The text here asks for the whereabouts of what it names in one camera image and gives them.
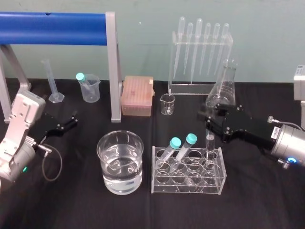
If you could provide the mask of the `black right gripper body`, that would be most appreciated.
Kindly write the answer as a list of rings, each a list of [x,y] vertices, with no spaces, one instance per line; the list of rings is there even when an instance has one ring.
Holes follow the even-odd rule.
[[[275,125],[255,119],[248,115],[244,108],[236,105],[222,105],[222,141],[229,143],[234,139],[271,150],[275,140],[271,138]]]

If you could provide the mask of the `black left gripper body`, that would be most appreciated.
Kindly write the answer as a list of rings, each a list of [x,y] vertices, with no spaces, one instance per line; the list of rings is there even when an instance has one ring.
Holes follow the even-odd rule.
[[[63,124],[48,113],[43,113],[35,123],[35,141],[37,144],[41,144],[48,137],[63,135]]]

